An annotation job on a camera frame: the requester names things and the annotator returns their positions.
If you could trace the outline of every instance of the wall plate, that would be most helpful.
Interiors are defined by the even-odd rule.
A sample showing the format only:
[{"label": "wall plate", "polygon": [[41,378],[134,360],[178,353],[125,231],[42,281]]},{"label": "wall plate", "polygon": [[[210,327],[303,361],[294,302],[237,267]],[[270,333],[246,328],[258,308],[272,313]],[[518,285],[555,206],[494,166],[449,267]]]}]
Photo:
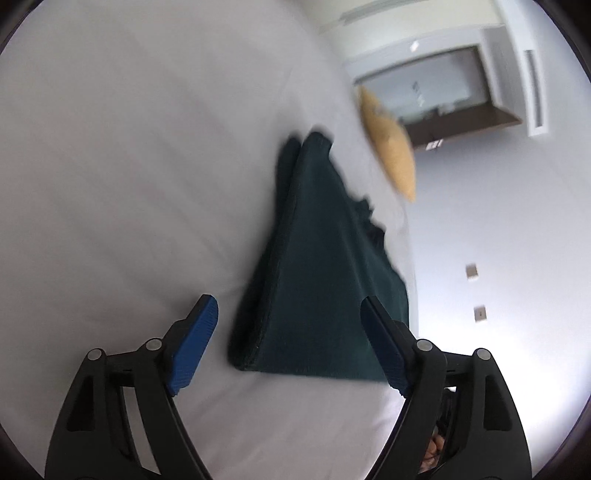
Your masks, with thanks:
[{"label": "wall plate", "polygon": [[486,307],[481,305],[480,307],[474,307],[474,319],[477,322],[486,320]]}]

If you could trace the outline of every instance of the white bed sheet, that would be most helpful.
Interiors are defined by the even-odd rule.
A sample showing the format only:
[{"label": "white bed sheet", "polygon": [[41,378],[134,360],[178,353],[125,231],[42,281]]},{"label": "white bed sheet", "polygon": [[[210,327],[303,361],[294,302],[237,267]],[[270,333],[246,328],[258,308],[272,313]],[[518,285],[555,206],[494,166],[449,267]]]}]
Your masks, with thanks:
[{"label": "white bed sheet", "polygon": [[226,343],[272,221],[281,143],[321,125],[415,280],[401,198],[351,87],[279,0],[44,0],[0,56],[0,422],[43,471],[84,354],[219,324],[177,406],[216,480],[358,479],[402,406],[368,382],[234,370]]}]

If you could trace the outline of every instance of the folded fabric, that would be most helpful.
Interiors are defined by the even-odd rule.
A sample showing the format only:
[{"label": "folded fabric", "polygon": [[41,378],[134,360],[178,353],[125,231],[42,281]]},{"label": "folded fabric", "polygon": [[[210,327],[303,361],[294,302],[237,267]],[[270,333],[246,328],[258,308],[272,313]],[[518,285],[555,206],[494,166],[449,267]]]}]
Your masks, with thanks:
[{"label": "folded fabric", "polygon": [[408,325],[404,282],[329,159],[330,140],[290,138],[277,164],[275,225],[236,314],[228,357],[240,370],[385,381],[359,307],[376,295]]}]

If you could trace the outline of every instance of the white wall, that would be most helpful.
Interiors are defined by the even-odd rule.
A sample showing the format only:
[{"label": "white wall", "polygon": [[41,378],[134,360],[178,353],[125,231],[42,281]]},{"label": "white wall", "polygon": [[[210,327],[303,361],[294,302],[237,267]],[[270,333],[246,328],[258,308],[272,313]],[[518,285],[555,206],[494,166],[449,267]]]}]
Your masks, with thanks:
[{"label": "white wall", "polygon": [[424,0],[389,9],[347,25],[338,22],[347,10],[369,0],[296,0],[342,60],[391,43],[448,28],[498,25],[502,18],[493,0]]},{"label": "white wall", "polygon": [[[543,56],[550,133],[527,138],[521,126],[418,155],[408,214],[420,335],[492,351],[538,471],[591,393],[591,84],[542,10],[515,1]],[[489,319],[476,324],[481,304]]]}]

